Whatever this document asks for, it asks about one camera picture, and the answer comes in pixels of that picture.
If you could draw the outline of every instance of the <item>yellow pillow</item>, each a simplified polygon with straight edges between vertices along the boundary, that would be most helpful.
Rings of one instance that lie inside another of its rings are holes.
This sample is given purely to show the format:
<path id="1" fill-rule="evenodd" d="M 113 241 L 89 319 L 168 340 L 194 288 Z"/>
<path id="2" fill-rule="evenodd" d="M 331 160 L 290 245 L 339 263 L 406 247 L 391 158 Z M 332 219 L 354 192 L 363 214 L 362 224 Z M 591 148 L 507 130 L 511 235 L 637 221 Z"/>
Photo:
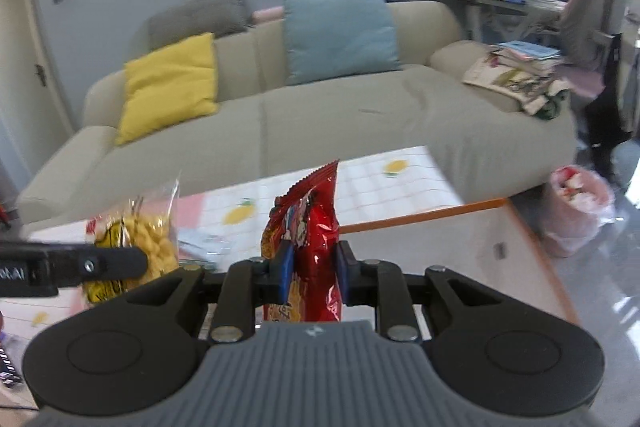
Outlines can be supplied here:
<path id="1" fill-rule="evenodd" d="M 218 65 L 211 33 L 127 62 L 126 101 L 116 145 L 218 111 Z"/>

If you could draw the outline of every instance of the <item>snack bag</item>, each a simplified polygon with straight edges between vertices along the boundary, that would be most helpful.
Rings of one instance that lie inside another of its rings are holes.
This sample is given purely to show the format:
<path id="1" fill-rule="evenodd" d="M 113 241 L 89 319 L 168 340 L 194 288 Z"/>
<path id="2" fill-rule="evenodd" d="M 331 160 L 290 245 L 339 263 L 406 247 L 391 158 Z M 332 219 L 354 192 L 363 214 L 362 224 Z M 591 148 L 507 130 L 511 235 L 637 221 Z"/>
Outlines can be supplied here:
<path id="1" fill-rule="evenodd" d="M 96 247 L 139 247 L 148 261 L 146 273 L 139 279 L 83 283 L 89 303 L 114 298 L 177 269 L 178 246 L 172 219 L 177 193 L 178 182 L 175 182 L 87 222 L 87 240 Z"/>
<path id="2" fill-rule="evenodd" d="M 309 174 L 276 198 L 260 248 L 275 257 L 281 240 L 294 245 L 294 272 L 286 305 L 266 305 L 264 320 L 335 322 L 340 320 L 342 298 L 335 278 L 332 250 L 338 241 L 334 195 L 338 162 Z"/>

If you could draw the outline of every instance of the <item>sofa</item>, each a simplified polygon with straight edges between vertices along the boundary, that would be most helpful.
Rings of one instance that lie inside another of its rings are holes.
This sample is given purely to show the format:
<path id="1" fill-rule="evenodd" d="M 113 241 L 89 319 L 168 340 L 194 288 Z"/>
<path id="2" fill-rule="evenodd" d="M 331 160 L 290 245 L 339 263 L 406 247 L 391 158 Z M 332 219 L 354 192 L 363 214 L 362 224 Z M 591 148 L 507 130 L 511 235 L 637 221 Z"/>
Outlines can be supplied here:
<path id="1" fill-rule="evenodd" d="M 216 39 L 220 111 L 136 142 L 113 145 L 124 103 L 123 71 L 89 90 L 82 128 L 20 194 L 28 230 L 96 214 L 180 178 L 182 196 L 319 166 L 335 158 L 427 146 L 467 202 L 545 182 L 573 161 L 568 107 L 551 121 L 510 98 L 462 84 L 486 47 L 463 41 L 437 2 L 389 4 L 400 71 L 287 86 L 283 21 Z"/>

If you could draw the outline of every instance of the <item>white door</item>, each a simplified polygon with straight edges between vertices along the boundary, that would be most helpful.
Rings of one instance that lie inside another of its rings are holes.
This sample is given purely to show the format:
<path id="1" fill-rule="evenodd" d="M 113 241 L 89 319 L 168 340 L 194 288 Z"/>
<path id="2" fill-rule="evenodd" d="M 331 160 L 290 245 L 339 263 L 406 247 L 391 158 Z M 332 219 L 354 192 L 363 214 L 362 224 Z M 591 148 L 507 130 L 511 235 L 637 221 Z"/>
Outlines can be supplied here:
<path id="1" fill-rule="evenodd" d="M 0 125 L 31 179 L 68 134 L 46 78 L 36 74 L 44 65 L 38 64 L 26 3 L 0 0 Z"/>

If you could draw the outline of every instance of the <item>pink trash bag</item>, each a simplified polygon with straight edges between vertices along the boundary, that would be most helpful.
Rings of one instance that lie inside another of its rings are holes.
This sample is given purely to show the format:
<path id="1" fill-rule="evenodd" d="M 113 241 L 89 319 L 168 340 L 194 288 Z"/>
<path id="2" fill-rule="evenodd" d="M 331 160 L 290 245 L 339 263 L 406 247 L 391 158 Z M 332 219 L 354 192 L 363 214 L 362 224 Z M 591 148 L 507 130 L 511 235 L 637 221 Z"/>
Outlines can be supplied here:
<path id="1" fill-rule="evenodd" d="M 595 172 L 575 165 L 554 171 L 541 220 L 546 251 L 557 257 L 574 254 L 613 222 L 614 200 L 609 184 Z"/>

